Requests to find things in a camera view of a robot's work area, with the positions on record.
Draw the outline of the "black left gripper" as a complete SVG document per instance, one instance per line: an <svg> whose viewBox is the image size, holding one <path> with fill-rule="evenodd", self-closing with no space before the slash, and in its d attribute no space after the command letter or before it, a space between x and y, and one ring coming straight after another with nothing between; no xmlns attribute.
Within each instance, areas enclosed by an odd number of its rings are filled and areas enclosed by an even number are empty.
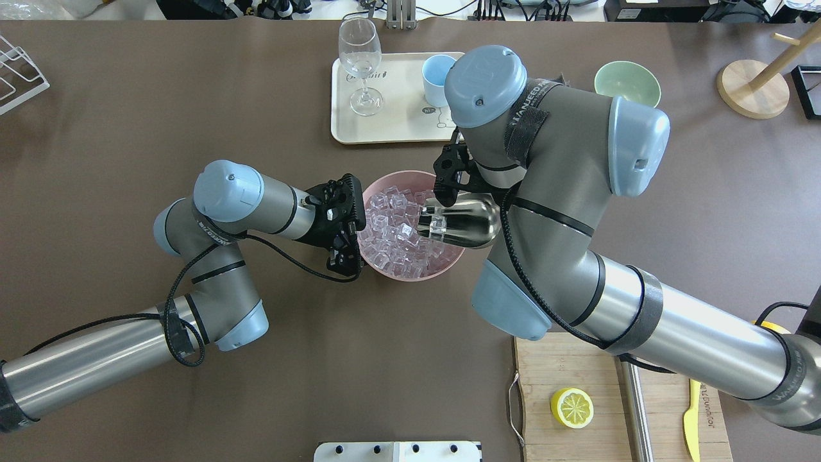
<svg viewBox="0 0 821 462"><path fill-rule="evenodd" d="M303 235L303 243L328 250L328 270L359 277L363 263L358 231L366 227L360 180L346 173L338 180L311 187L306 193L305 202L314 208L314 219Z"/></svg>

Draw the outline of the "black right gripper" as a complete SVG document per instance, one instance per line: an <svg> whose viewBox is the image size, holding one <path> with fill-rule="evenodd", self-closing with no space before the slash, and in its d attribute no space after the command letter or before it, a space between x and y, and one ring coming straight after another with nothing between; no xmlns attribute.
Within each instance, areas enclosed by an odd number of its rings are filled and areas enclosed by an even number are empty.
<svg viewBox="0 0 821 462"><path fill-rule="evenodd" d="M505 155L501 141L460 128L452 132L434 163L434 194L444 207L451 207L460 192L501 195L514 186L514 162Z"/></svg>

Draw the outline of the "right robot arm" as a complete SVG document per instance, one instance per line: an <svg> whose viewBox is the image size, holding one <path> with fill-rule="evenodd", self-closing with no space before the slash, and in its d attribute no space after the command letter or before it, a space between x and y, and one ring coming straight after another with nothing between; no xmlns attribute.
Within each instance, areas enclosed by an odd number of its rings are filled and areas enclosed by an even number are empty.
<svg viewBox="0 0 821 462"><path fill-rule="evenodd" d="M772 424L819 433L819 297L793 334L743 320L592 249L614 196L636 197L670 138L668 115L623 96L533 78L509 47L455 59L455 123L435 161L441 207L477 193L500 232L472 296L482 318L540 340L552 325L622 361L715 387Z"/></svg>

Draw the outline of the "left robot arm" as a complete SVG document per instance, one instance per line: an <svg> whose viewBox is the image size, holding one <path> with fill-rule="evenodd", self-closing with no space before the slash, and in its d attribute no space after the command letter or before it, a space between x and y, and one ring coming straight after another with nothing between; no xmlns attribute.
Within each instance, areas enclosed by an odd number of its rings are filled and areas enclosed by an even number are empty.
<svg viewBox="0 0 821 462"><path fill-rule="evenodd" d="M360 180L301 189L229 160L205 166L190 196L153 222L159 248L181 260L165 295L147 308L123 302L2 362L2 432L9 434L135 375L172 361L200 366L206 348L248 345L269 330L263 296L240 244L273 236L328 252L326 280L360 275L366 227Z"/></svg>

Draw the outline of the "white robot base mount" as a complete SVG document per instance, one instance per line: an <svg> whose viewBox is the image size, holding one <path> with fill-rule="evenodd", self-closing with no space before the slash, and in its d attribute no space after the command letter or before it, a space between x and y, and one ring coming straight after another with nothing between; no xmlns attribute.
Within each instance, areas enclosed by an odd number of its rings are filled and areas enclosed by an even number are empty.
<svg viewBox="0 0 821 462"><path fill-rule="evenodd" d="M475 441L358 441L325 442L314 461L483 461Z"/></svg>

